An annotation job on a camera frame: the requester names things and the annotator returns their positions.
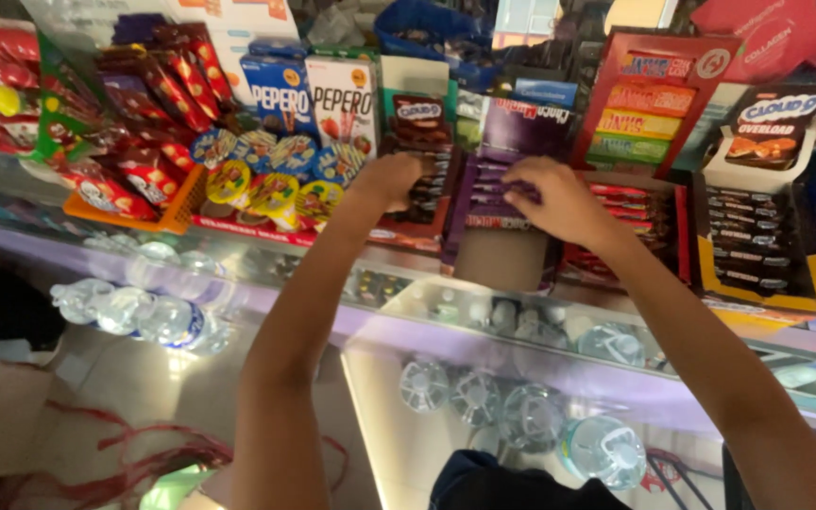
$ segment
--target hand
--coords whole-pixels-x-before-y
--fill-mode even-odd
[[[502,177],[503,182],[514,180],[535,185],[542,203],[533,203],[516,191],[506,193],[506,202],[554,237],[596,250],[596,245],[625,235],[621,223],[603,209],[568,165],[545,157],[525,158]]]
[[[349,193],[363,194],[368,200],[381,200],[387,213],[405,211],[411,206],[408,191],[432,165],[405,153],[388,154],[370,161],[348,188]]]

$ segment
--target glass shelf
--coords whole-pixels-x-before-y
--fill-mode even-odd
[[[14,159],[0,155],[0,229],[139,257],[109,236],[136,243],[158,241],[181,254],[205,254],[221,268],[221,278],[279,289],[306,253],[305,248],[192,226],[183,236],[142,232],[65,216],[59,207],[67,191],[35,179]],[[152,267],[170,266],[147,260]],[[549,296],[500,292],[439,275],[436,258],[368,245],[346,283],[342,304],[386,316],[473,332],[494,341],[563,353],[597,363],[675,377],[631,300],[614,292],[559,284]],[[786,329],[794,334],[816,334]],[[816,367],[816,347],[788,348],[771,340],[747,340],[774,370]],[[796,402],[816,410],[816,386],[791,388]]]

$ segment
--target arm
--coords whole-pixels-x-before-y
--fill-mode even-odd
[[[369,163],[266,315],[238,382],[233,508],[329,507],[314,369],[370,230],[419,177],[420,162],[406,155]]]
[[[530,158],[505,181],[542,205],[506,199],[548,233],[592,250],[617,274],[663,353],[726,440],[758,508],[816,509],[816,433],[754,353],[616,221],[566,165]]]

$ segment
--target orange plastic tray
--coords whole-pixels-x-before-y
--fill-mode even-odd
[[[169,205],[158,221],[140,221],[123,218],[121,216],[101,211],[85,203],[81,195],[72,193],[62,204],[62,211],[69,216],[84,218],[85,220],[102,221],[122,227],[144,230],[147,232],[172,232],[183,234],[190,225],[190,215],[198,211],[200,204],[206,199],[207,172],[203,165],[191,170],[185,179],[175,200]]]

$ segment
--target orange basket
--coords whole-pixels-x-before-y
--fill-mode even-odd
[[[198,211],[200,204],[206,199],[207,172],[203,165],[197,165],[191,170],[178,190],[175,200],[162,213],[158,221],[140,221],[123,218],[117,214],[101,211],[85,203],[81,195],[72,193],[62,204],[62,211],[69,216],[84,218],[85,220],[101,221],[122,227],[144,230],[147,232],[172,232],[183,234],[190,225],[190,215]]]

